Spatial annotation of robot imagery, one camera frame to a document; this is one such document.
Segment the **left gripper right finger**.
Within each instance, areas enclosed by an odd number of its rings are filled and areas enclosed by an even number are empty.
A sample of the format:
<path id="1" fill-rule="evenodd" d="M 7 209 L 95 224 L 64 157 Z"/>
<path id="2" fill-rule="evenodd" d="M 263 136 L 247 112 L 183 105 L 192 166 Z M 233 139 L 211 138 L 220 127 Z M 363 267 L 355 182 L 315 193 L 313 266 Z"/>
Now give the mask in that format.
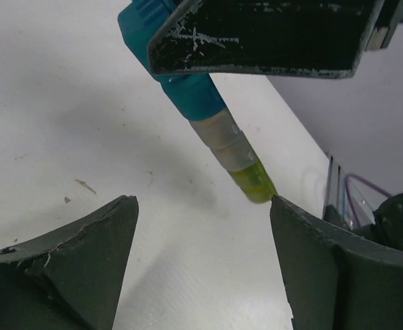
<path id="1" fill-rule="evenodd" d="M 285 198 L 270 221 L 294 329 L 403 329 L 403 252 Z"/>

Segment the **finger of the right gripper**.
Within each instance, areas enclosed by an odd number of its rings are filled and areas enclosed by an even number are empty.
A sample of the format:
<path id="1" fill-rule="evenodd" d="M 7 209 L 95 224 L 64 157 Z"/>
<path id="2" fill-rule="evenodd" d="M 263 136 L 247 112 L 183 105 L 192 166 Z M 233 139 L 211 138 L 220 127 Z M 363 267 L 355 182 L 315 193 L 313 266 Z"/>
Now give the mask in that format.
<path id="1" fill-rule="evenodd" d="M 183 1 L 148 45 L 154 74 L 354 75 L 381 1 Z"/>

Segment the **weekly pill organizer strip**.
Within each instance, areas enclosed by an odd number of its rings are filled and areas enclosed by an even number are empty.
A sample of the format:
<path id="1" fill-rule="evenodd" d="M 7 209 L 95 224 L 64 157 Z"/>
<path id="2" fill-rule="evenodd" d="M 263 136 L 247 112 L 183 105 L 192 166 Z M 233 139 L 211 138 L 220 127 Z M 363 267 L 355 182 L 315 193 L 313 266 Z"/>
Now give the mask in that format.
<path id="1" fill-rule="evenodd" d="M 118 15 L 125 45 L 147 71 L 151 69 L 147 45 L 176 7 L 176 1 L 132 1 Z M 262 204 L 277 194 L 208 74 L 153 74 L 152 78 L 251 202 Z"/>

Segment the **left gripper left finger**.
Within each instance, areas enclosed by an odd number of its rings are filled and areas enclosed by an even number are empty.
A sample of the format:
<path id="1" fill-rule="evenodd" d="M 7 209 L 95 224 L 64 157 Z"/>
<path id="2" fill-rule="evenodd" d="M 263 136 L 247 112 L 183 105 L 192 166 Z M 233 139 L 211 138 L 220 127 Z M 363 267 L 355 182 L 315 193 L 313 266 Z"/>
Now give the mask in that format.
<path id="1" fill-rule="evenodd" d="M 0 250 L 0 329 L 111 329 L 138 221 L 120 196 Z"/>

